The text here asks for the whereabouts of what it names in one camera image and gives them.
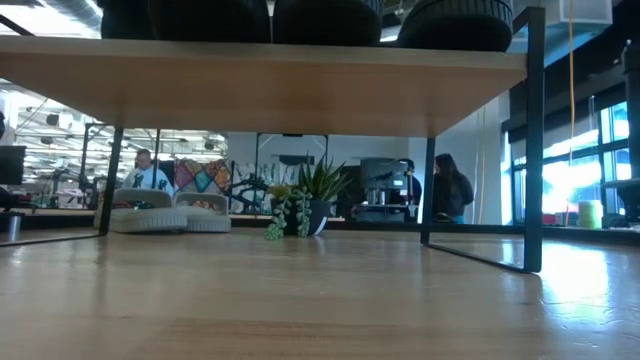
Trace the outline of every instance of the succulent plant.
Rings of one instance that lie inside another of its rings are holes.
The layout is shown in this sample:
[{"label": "succulent plant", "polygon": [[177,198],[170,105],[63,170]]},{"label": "succulent plant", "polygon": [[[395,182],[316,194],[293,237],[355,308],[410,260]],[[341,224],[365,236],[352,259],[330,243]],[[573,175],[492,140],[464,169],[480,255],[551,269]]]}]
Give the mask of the succulent plant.
[{"label": "succulent plant", "polygon": [[351,179],[347,178],[348,174],[342,172],[344,163],[331,171],[333,160],[327,166],[324,156],[322,156],[315,170],[311,171],[311,164],[308,159],[309,157],[307,156],[306,164],[300,165],[298,183],[300,187],[306,187],[313,199],[328,201],[351,182]]},{"label": "succulent plant", "polygon": [[277,240],[284,236],[284,228],[287,226],[285,215],[290,214],[290,208],[293,206],[291,201],[295,201],[298,211],[296,212],[296,219],[298,220],[298,236],[305,237],[309,234],[309,215],[311,215],[311,209],[309,208],[309,200],[312,195],[306,188],[291,190],[291,187],[285,188],[285,193],[277,197],[278,205],[273,209],[273,217],[271,218],[272,224],[267,227],[265,237],[267,240]]}]

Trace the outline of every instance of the trailing succulent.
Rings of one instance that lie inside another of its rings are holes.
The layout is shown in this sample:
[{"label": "trailing succulent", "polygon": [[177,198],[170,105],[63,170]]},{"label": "trailing succulent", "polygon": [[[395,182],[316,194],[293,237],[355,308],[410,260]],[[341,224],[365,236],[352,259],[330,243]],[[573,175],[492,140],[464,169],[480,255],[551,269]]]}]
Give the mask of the trailing succulent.
[{"label": "trailing succulent", "polygon": [[311,209],[309,200],[313,196],[307,191],[306,187],[302,189],[287,187],[283,195],[278,199],[278,205],[273,209],[272,224],[269,225],[265,233],[267,240],[277,240],[284,236],[284,228],[287,226],[285,215],[290,214],[290,208],[295,202],[297,206],[296,219],[298,220],[298,236],[305,237],[309,234],[309,215]]}]

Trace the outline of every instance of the dark hair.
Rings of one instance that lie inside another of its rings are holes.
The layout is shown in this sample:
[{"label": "dark hair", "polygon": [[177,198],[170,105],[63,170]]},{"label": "dark hair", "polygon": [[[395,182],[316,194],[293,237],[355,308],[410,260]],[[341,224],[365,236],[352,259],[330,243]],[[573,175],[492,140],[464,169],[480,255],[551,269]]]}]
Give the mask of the dark hair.
[{"label": "dark hair", "polygon": [[457,182],[462,174],[458,171],[456,162],[453,161],[451,154],[440,154],[436,156],[436,165],[440,168],[440,176],[442,176],[448,183],[451,191],[455,188],[453,185]]},{"label": "dark hair", "polygon": [[151,151],[147,150],[147,149],[140,149],[138,150],[138,152],[136,153],[136,157],[140,156],[140,155],[149,155],[149,157],[151,157]]}]

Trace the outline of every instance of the bright window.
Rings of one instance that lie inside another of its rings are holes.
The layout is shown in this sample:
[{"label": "bright window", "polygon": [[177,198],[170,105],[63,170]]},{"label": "bright window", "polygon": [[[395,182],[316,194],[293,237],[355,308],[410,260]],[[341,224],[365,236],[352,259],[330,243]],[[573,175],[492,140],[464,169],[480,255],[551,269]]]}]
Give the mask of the bright window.
[{"label": "bright window", "polygon": [[[516,217],[524,218],[525,179],[527,171],[515,173]],[[598,156],[546,164],[542,168],[542,211],[556,214],[567,211],[577,212],[578,203],[585,200],[600,200],[600,163]]]},{"label": "bright window", "polygon": [[598,129],[587,131],[584,134],[580,134],[573,139],[567,139],[555,143],[543,150],[542,156],[544,158],[560,156],[568,154],[569,150],[573,148],[573,151],[585,149],[598,145]]},{"label": "bright window", "polygon": [[626,102],[602,110],[600,117],[602,118],[602,142],[606,144],[629,138]]},{"label": "bright window", "polygon": [[[631,179],[629,149],[604,153],[604,176],[606,181]],[[607,189],[607,209],[609,214],[624,215],[624,203],[618,197],[616,189]]]}]

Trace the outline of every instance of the wooden shelf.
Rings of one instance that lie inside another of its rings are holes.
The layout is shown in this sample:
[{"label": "wooden shelf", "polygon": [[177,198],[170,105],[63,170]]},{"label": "wooden shelf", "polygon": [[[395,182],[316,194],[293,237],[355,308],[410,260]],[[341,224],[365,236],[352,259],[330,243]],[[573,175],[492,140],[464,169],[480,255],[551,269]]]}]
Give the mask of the wooden shelf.
[{"label": "wooden shelf", "polygon": [[524,55],[0,36],[0,77],[127,128],[435,136]]}]

